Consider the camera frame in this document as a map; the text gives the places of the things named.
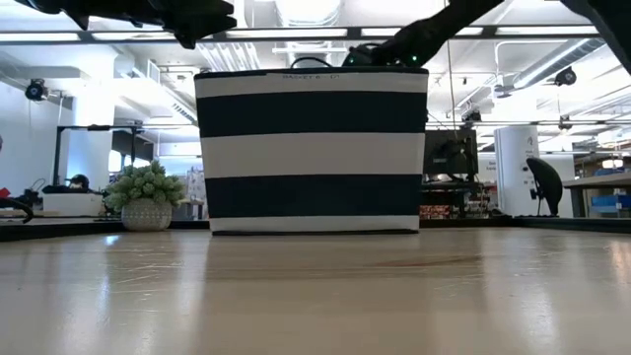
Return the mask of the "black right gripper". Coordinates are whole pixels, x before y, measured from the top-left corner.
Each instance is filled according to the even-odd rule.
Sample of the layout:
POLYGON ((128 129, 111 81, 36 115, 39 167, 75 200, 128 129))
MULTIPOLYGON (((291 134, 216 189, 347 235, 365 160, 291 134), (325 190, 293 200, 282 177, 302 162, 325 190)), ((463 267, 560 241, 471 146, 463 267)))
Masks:
POLYGON ((398 34, 382 43, 351 46, 341 66, 420 68, 434 55, 435 41, 430 34, 398 34))

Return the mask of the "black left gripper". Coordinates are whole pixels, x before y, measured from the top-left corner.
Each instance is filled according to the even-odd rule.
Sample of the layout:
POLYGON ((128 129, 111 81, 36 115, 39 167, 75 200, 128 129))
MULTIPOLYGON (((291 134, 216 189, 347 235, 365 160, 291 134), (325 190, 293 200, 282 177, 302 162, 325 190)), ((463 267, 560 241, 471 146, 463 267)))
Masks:
POLYGON ((207 36, 237 26, 234 5, 226 0, 147 0, 157 11, 161 27, 185 49, 194 49, 207 36))

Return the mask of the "black computer monitor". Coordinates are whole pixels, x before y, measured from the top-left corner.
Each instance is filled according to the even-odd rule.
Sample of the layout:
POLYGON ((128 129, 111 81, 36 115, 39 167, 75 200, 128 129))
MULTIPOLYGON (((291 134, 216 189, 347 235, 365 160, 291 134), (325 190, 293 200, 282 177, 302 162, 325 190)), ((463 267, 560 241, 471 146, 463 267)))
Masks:
POLYGON ((448 175, 474 181, 478 174, 476 132, 462 130, 430 130, 425 134, 423 158, 425 175, 448 175))

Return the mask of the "navy white striped fabric basket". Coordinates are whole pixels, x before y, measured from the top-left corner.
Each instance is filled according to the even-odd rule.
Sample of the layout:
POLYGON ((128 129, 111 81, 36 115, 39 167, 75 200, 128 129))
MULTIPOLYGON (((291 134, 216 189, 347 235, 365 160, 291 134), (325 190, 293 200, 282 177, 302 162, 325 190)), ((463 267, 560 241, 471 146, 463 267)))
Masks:
POLYGON ((197 75, 212 232, 417 230, 428 79, 405 67, 197 75))

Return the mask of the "red boxes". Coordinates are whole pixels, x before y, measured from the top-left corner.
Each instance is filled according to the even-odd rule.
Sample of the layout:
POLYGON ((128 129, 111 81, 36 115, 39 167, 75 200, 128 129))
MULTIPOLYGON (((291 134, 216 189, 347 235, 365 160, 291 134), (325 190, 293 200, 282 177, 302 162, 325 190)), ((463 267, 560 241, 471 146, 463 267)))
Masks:
POLYGON ((419 216, 421 220, 450 219, 452 207, 450 205, 421 205, 419 216))

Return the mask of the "white round column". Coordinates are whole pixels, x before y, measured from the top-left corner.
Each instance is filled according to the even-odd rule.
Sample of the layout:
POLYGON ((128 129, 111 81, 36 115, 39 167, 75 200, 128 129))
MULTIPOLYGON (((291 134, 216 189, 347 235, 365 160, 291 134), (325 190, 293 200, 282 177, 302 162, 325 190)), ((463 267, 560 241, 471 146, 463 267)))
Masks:
POLYGON ((525 216, 536 212, 531 197, 534 177, 527 158, 539 157, 535 126, 508 126, 494 132, 499 209, 507 215, 525 216))

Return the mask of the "green succulent in white pot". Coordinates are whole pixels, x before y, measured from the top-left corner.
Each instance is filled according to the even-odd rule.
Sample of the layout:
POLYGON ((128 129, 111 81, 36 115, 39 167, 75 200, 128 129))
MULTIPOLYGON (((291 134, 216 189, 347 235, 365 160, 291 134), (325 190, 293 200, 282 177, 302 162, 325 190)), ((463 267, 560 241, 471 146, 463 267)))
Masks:
POLYGON ((105 192, 105 206, 119 213, 123 227, 133 232, 165 230, 184 200, 184 184, 168 176, 158 161, 125 166, 105 192))

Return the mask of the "black office chair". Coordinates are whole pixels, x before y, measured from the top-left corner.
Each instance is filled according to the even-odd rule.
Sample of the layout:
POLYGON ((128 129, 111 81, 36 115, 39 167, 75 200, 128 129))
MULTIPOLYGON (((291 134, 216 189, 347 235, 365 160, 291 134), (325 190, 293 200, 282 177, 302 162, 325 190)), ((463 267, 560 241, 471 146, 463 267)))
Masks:
POLYGON ((550 164, 540 158, 527 158, 526 165, 534 177, 535 189, 531 192, 532 198, 539 200, 539 206, 541 205, 541 201, 545 200, 548 205, 549 214, 553 217, 558 217, 559 204, 564 189, 561 177, 550 164))

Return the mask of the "person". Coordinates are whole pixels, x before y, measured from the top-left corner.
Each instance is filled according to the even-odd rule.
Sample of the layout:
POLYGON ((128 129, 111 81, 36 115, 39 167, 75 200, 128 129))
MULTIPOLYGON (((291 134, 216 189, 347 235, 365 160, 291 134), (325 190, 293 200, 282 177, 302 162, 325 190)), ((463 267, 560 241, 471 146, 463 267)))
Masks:
POLYGON ((90 181, 85 175, 74 175, 68 185, 48 185, 42 189, 44 194, 90 193, 90 181))

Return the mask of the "white box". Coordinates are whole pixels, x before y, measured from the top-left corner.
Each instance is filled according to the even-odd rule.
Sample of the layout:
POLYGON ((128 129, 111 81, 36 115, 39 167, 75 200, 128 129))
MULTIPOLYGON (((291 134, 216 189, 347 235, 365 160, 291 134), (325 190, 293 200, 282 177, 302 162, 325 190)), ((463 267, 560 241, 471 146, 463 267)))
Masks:
POLYGON ((96 217, 103 208, 103 197, 93 193, 55 193, 42 198, 43 211, 62 217, 96 217))

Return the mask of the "grey work table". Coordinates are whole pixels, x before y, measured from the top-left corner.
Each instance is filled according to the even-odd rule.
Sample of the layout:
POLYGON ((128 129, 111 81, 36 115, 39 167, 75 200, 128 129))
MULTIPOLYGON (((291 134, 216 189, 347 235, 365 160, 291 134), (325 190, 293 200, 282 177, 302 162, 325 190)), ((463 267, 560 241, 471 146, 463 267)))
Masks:
POLYGON ((604 214, 591 210, 593 196, 631 195, 631 172, 566 180, 563 182, 563 187, 568 189, 571 195, 575 218, 590 218, 592 215, 597 217, 615 215, 617 218, 621 218, 624 214, 631 216, 631 211, 604 214))

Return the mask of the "blue storage bins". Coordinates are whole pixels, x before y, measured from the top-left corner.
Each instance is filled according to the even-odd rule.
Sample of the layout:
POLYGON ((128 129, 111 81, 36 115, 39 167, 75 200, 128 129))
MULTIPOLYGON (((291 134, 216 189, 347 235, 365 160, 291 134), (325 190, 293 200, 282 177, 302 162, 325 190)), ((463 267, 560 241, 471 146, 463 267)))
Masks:
POLYGON ((619 214, 622 211, 631 211, 631 195, 593 196, 591 210, 604 214, 619 214))

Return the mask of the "black metal stand frame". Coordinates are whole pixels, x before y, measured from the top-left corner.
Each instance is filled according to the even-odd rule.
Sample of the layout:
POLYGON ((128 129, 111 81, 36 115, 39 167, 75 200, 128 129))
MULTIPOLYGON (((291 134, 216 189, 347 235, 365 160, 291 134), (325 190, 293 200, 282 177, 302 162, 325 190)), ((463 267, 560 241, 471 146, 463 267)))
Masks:
POLYGON ((136 137, 141 130, 144 130, 142 125, 98 125, 91 124, 87 126, 81 125, 58 125, 56 127, 55 136, 55 150, 51 183, 53 185, 60 184, 59 163, 60 163, 60 151, 61 151, 61 135, 66 130, 83 130, 83 131, 113 131, 113 130, 129 130, 131 134, 130 143, 130 159, 131 163, 136 160, 136 137))

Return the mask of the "black aluminium table frame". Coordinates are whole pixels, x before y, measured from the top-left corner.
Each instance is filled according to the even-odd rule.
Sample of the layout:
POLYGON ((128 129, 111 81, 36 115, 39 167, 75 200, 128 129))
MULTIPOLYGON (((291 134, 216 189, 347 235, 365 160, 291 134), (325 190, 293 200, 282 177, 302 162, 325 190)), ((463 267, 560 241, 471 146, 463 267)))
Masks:
MULTIPOLYGON (((210 231, 209 222, 173 221, 168 232, 210 231)), ((561 231, 617 233, 631 235, 631 219, 590 219, 554 217, 501 217, 493 219, 420 220, 419 232, 433 229, 497 229, 528 228, 561 231)), ((118 234, 125 232, 119 221, 78 221, 73 223, 28 224, 0 223, 0 243, 42 240, 88 235, 118 234)), ((410 235, 406 230, 333 231, 333 232, 213 232, 215 236, 353 236, 353 235, 410 235)))

